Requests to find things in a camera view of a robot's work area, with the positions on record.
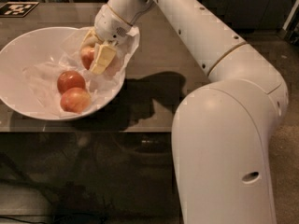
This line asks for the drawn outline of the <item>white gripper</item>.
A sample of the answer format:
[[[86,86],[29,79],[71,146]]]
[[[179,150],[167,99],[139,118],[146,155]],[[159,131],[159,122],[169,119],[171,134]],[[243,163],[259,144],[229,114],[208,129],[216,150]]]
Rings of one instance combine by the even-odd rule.
[[[96,75],[105,72],[116,56],[116,49],[113,45],[101,44],[101,39],[109,42],[123,44],[128,37],[132,26],[121,19],[108,5],[102,5],[95,16],[94,28],[88,30],[84,36],[81,48],[94,47],[94,59],[90,71]]]

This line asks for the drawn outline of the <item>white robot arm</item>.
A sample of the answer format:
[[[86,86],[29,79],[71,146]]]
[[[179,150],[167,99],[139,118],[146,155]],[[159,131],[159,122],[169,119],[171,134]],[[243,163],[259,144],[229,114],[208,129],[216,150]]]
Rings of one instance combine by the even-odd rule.
[[[121,43],[151,6],[209,80],[180,103],[172,125],[184,224],[277,224],[268,144],[288,107],[285,80],[197,0],[108,0],[95,31]]]

